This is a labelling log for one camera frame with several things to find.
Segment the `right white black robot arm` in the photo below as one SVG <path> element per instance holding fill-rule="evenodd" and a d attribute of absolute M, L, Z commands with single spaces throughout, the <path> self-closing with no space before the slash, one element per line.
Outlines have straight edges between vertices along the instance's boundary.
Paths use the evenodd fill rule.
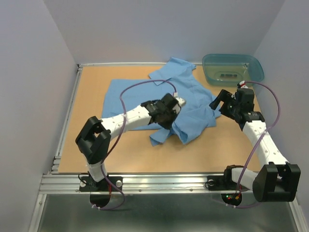
<path fill-rule="evenodd" d="M 291 164 L 278 150 L 269 134 L 263 115 L 254 110 L 254 91 L 238 88 L 235 94 L 221 90 L 210 103 L 220 113 L 238 123 L 253 145 L 251 155 L 258 156 L 261 170 L 255 173 L 247 165 L 229 165 L 223 176 L 210 178 L 210 190 L 235 190 L 235 197 L 225 197 L 227 204 L 237 205 L 242 190 L 252 190 L 258 202 L 292 202 L 301 175 L 298 165 Z"/>

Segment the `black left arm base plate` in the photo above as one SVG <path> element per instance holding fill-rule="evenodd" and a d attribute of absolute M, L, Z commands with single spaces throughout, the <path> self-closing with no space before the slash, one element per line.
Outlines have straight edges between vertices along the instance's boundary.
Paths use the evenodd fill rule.
<path fill-rule="evenodd" d="M 114 187 L 106 179 L 96 182 L 91 176 L 80 176 L 80 192 L 111 192 Z"/>

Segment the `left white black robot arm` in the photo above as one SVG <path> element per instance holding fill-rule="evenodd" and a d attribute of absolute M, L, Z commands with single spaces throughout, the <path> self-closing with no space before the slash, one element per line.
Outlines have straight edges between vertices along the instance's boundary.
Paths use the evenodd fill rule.
<path fill-rule="evenodd" d="M 126 131 L 153 123 L 168 130 L 185 104 L 186 100 L 180 98 L 178 93 L 168 93 L 160 100 L 143 102 L 116 116 L 101 119 L 90 117 L 75 143 L 86 159 L 88 172 L 92 177 L 91 185 L 96 190 L 103 190 L 107 186 L 104 160 L 109 154 L 112 139 L 119 138 Z"/>

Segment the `light blue shirt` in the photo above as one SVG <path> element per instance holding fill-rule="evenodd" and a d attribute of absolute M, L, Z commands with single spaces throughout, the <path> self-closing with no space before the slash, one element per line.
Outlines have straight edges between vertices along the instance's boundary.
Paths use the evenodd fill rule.
<path fill-rule="evenodd" d="M 196 139 L 208 127 L 216 126 L 219 109 L 209 106 L 215 100 L 193 76 L 195 64 L 171 58 L 149 79 L 114 79 L 105 94 L 102 118 L 132 112 L 141 105 L 151 121 L 134 130 L 155 130 L 150 135 L 153 146 L 164 143 L 171 135 L 183 144 Z"/>

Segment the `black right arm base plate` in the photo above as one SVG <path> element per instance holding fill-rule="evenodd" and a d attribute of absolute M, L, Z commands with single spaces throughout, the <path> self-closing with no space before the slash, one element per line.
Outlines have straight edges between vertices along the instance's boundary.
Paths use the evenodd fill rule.
<path fill-rule="evenodd" d="M 204 186 L 209 191 L 239 191 L 240 189 L 246 191 L 252 189 L 253 180 L 243 176 L 239 182 L 238 175 L 236 177 L 227 177 L 224 175 L 208 175 Z"/>

